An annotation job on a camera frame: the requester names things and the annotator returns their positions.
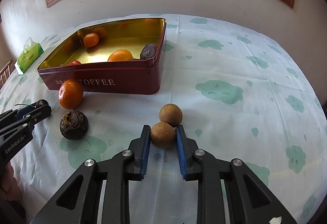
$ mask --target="table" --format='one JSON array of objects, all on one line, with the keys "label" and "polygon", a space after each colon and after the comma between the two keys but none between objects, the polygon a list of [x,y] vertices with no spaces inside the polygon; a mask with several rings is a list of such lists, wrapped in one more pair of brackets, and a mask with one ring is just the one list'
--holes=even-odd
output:
[{"label": "table", "polygon": [[[83,140],[68,141],[59,122],[67,111],[58,92],[36,71],[45,57],[81,27],[46,37],[45,50],[23,75],[16,71],[0,94],[0,110],[48,100],[52,115],[12,164],[28,221],[86,159],[111,158],[159,122],[166,103],[183,111],[186,135],[216,158],[240,158],[277,196],[298,223],[306,223],[326,195],[327,121],[299,67],[269,37],[224,21],[185,15],[164,17],[167,41],[161,88],[153,95],[84,93],[78,110],[89,119]],[[193,224],[197,183],[179,173],[176,148],[151,146],[142,182],[130,183],[131,223]]]}]

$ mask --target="brown ball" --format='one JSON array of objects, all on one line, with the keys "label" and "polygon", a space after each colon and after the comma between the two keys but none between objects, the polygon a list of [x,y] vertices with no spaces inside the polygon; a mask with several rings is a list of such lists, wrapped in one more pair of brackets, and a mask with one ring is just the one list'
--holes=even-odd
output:
[{"label": "brown ball", "polygon": [[159,120],[168,123],[171,127],[176,127],[182,122],[183,113],[175,104],[166,104],[159,112]]},{"label": "brown ball", "polygon": [[170,147],[176,140],[176,132],[168,123],[153,125],[150,136],[152,143],[160,148]]}]

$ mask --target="human hand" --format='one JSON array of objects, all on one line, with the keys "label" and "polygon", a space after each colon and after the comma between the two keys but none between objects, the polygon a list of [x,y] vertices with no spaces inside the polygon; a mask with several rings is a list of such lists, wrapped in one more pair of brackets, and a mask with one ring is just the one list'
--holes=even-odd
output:
[{"label": "human hand", "polygon": [[14,178],[14,168],[10,162],[5,166],[3,173],[0,175],[0,198],[3,200],[19,200],[21,192]]}]

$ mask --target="metal tin box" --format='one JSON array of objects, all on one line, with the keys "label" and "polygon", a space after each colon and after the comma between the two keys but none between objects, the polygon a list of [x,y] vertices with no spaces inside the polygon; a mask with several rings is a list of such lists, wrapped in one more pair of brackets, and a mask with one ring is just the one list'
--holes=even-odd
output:
[{"label": "metal tin box", "polygon": [[[99,35],[100,41],[95,47],[86,48],[84,36],[92,32]],[[55,48],[40,64],[38,73],[50,90],[59,90],[67,79],[76,79],[89,92],[153,94],[160,88],[165,32],[163,18],[127,19],[85,27]],[[107,61],[117,50],[129,50],[138,59],[148,43],[158,46],[151,59]],[[59,66],[74,60],[82,64]]]}]

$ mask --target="blue gripper pad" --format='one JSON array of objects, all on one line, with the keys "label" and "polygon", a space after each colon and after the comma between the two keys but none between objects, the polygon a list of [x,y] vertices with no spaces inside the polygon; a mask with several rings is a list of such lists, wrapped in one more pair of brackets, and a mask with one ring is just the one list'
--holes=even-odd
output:
[{"label": "blue gripper pad", "polygon": [[149,152],[150,152],[150,131],[147,133],[146,139],[144,141],[143,151],[141,155],[141,178],[144,179],[145,174],[147,173],[148,167],[148,159],[149,159]]},{"label": "blue gripper pad", "polygon": [[181,175],[183,176],[183,179],[186,179],[186,157],[184,154],[183,144],[182,140],[180,138],[180,132],[179,129],[176,128],[176,136],[177,136],[177,155],[178,155],[178,162],[179,162],[179,170]]}]

